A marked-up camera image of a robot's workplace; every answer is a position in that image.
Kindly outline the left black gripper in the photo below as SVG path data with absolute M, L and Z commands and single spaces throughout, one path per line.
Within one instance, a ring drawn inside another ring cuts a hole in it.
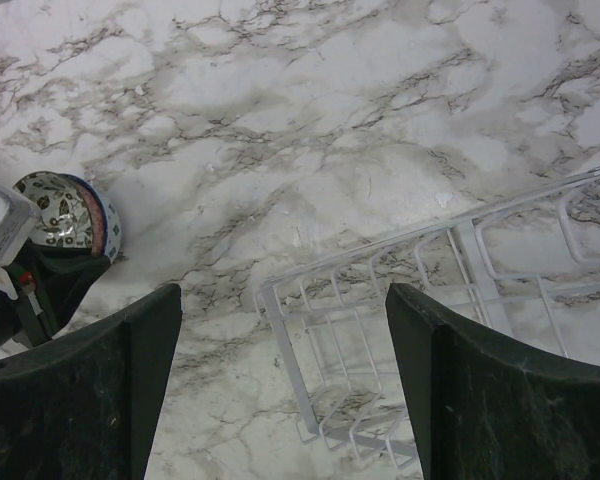
M 16 297 L 0 290 L 0 348 L 10 340 L 27 348 L 51 341 L 108 269 L 104 254 L 27 241 L 4 269 Z

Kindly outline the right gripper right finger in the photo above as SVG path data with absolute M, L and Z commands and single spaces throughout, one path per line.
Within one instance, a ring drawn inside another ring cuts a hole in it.
M 427 479 L 600 479 L 600 366 L 470 320 L 407 284 L 385 301 Z

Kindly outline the red floral bowl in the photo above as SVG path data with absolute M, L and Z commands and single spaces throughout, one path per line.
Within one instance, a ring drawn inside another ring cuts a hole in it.
M 38 171 L 14 189 L 37 205 L 41 216 L 29 234 L 43 247 L 87 250 L 115 261 L 122 249 L 122 222 L 113 202 L 85 180 Z

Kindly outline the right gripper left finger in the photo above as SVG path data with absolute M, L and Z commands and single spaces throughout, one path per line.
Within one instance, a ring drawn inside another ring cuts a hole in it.
M 0 360 L 0 479 L 142 479 L 182 323 L 167 284 Z

